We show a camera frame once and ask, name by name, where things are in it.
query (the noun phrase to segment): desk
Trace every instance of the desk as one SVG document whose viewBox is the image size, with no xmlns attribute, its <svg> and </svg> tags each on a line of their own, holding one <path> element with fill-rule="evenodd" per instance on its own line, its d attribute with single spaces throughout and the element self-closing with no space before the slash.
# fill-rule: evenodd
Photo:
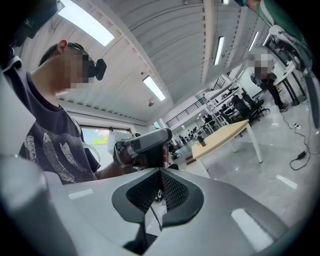
<svg viewBox="0 0 320 256">
<path fill-rule="evenodd" d="M 196 159 L 196 161 L 198 162 L 198 165 L 200 167 L 200 170 L 199 170 L 200 175 L 210 178 L 207 172 L 207 168 L 202 162 L 202 157 L 204 157 L 206 154 L 210 153 L 211 151 L 214 151 L 220 148 L 226 143 L 230 143 L 233 151 L 237 152 L 237 150 L 235 149 L 231 141 L 233 140 L 234 137 L 236 137 L 245 129 L 248 131 L 249 136 L 252 140 L 259 163 L 262 163 L 263 159 L 261 156 L 261 152 L 255 137 L 255 134 L 252 131 L 251 126 L 249 125 L 249 120 L 244 120 L 244 121 L 235 122 L 235 123 L 221 127 L 215 133 L 211 134 L 210 136 L 204 139 L 206 144 L 205 146 L 201 146 L 200 144 L 197 144 L 197 143 L 192 146 L 191 148 L 192 157 L 193 159 Z"/>
<path fill-rule="evenodd" d="M 306 94 L 305 94 L 305 92 L 304 92 L 301 84 L 299 83 L 297 77 L 296 77 L 295 74 L 293 73 L 293 71 L 294 71 L 295 69 L 296 69 L 296 67 L 295 67 L 295 65 L 294 65 L 293 63 L 289 64 L 289 65 L 285 68 L 284 73 L 283 73 L 283 76 L 277 78 L 277 79 L 274 81 L 274 83 L 273 83 L 275 86 L 278 85 L 278 84 L 280 84 L 280 83 L 283 83 L 283 84 L 284 84 L 286 90 L 288 91 L 288 93 L 290 94 L 290 97 L 291 97 L 291 99 L 292 99 L 292 103 L 291 103 L 292 106 L 297 106 L 297 105 L 299 105 L 299 104 L 300 104 L 300 101 L 299 101 L 299 99 L 298 99 L 298 97 L 297 97 L 294 89 L 291 87 L 291 85 L 290 85 L 290 83 L 289 83 L 289 81 L 288 81 L 288 79 L 287 79 L 287 77 L 288 77 L 290 74 L 293 75 L 295 81 L 297 82 L 297 84 L 298 84 L 298 86 L 299 86 L 299 88 L 300 88 L 300 90 L 301 90 L 301 92 L 302 92 L 303 97 L 306 96 Z"/>
</svg>

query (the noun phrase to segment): floor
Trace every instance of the floor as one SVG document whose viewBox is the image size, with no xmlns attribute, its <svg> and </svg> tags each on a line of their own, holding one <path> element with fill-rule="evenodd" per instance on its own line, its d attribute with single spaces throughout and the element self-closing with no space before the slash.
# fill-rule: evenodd
<svg viewBox="0 0 320 256">
<path fill-rule="evenodd" d="M 284 102 L 291 102 L 286 89 L 280 93 Z M 291 160 L 306 150 L 304 138 L 295 134 L 295 129 L 290 129 L 283 120 L 283 116 L 290 126 L 298 124 L 297 132 L 309 138 L 309 149 L 312 153 L 320 152 L 320 133 L 312 124 L 309 129 L 308 102 L 299 106 L 289 106 L 288 111 L 280 114 L 271 95 L 264 93 L 260 98 L 265 100 L 264 107 L 270 112 L 260 121 L 252 124 L 252 130 L 258 141 L 263 162 L 259 163 L 247 131 L 243 137 L 237 136 L 233 144 L 237 152 L 233 152 L 229 145 L 209 153 L 203 163 L 208 168 L 212 179 L 231 184 L 242 190 L 259 203 L 263 204 L 277 214 L 286 225 L 291 227 L 308 215 L 316 198 L 320 185 L 320 154 L 311 155 L 308 164 L 300 170 L 292 170 L 289 166 Z M 304 165 L 307 156 L 302 160 L 292 163 L 294 168 Z M 193 174 L 198 174 L 198 163 L 186 165 L 179 162 L 179 169 Z M 154 202 L 153 208 L 161 220 L 161 215 L 166 212 L 165 206 Z M 146 214 L 147 232 L 158 236 L 159 225 L 149 211 Z"/>
</svg>

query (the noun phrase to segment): fluorescent light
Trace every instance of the fluorescent light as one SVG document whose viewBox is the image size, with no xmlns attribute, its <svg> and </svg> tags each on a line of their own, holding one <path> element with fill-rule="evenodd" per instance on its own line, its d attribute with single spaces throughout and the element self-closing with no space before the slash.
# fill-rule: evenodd
<svg viewBox="0 0 320 256">
<path fill-rule="evenodd" d="M 270 33 L 266 36 L 266 39 L 264 40 L 262 46 L 265 46 L 265 44 L 267 43 L 269 37 L 270 37 Z"/>
<path fill-rule="evenodd" d="M 254 36 L 253 41 L 252 41 L 252 43 L 251 43 L 251 46 L 250 46 L 250 48 L 249 48 L 249 52 L 251 51 L 251 48 L 254 46 L 258 34 L 259 34 L 259 32 L 255 33 L 255 36 Z"/>
<path fill-rule="evenodd" d="M 242 75 L 242 73 L 243 73 L 244 71 L 245 71 L 245 70 L 242 69 L 241 73 L 238 75 L 238 77 L 237 77 L 236 79 L 238 79 L 238 78 Z"/>
<path fill-rule="evenodd" d="M 214 65 L 217 65 L 218 62 L 219 62 L 219 60 L 220 60 L 220 56 L 221 56 L 221 52 L 222 52 L 222 47 L 224 46 L 224 40 L 225 40 L 225 37 L 224 37 L 224 36 L 220 36 L 220 37 L 219 37 L 218 50 L 216 51 L 216 56 L 215 56 Z"/>
<path fill-rule="evenodd" d="M 61 0 L 65 7 L 58 14 L 92 36 L 103 46 L 115 37 L 99 21 L 71 0 Z"/>
<path fill-rule="evenodd" d="M 166 97 L 153 81 L 150 75 L 148 75 L 145 79 L 142 80 L 146 86 L 158 97 L 158 99 L 162 102 Z"/>
</svg>

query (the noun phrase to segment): black chair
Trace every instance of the black chair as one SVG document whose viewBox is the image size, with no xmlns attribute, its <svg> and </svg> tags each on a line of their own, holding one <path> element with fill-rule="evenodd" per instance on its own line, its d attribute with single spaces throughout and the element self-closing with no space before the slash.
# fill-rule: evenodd
<svg viewBox="0 0 320 256">
<path fill-rule="evenodd" d="M 240 115 L 244 118 L 244 119 L 249 119 L 249 122 L 253 122 L 254 120 L 258 120 L 259 119 L 259 114 L 258 114 L 258 110 L 256 109 L 250 109 L 244 102 L 243 99 L 240 99 L 238 97 L 233 97 L 232 98 L 232 102 L 234 107 L 239 111 Z"/>
<path fill-rule="evenodd" d="M 256 100 L 253 100 L 247 93 L 243 92 L 242 94 L 242 98 L 250 105 L 251 109 L 253 110 L 257 110 L 258 114 L 262 114 L 262 116 L 264 117 L 264 111 L 270 111 L 269 108 L 263 108 L 262 105 L 264 104 L 264 100 L 259 100 L 259 98 L 257 98 Z"/>
</svg>

